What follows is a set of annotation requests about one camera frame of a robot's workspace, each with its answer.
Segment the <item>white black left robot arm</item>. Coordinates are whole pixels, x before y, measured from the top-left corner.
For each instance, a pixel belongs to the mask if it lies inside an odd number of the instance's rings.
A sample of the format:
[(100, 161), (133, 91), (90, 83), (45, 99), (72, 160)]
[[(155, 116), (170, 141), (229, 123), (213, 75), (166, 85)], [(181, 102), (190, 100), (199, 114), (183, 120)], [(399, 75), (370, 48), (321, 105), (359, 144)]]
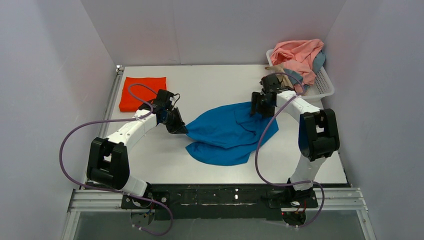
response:
[(149, 184), (131, 175), (129, 153), (147, 132), (162, 124), (170, 134), (187, 134), (189, 131), (177, 107), (161, 108), (150, 113), (139, 109), (133, 118), (106, 138), (95, 138), (88, 157), (86, 176), (114, 190), (143, 197)]

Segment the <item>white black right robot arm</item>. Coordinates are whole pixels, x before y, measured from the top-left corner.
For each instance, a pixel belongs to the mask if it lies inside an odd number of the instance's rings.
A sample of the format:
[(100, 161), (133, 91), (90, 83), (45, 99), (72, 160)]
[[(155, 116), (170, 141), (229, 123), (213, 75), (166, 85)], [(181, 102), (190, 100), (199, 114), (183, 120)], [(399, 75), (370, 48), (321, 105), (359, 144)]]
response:
[(313, 187), (322, 164), (340, 148), (335, 112), (321, 109), (304, 100), (292, 90), (276, 93), (253, 92), (250, 114), (269, 117), (269, 123), (285, 111), (298, 122), (298, 147), (301, 153), (298, 164), (284, 187), (306, 191)]

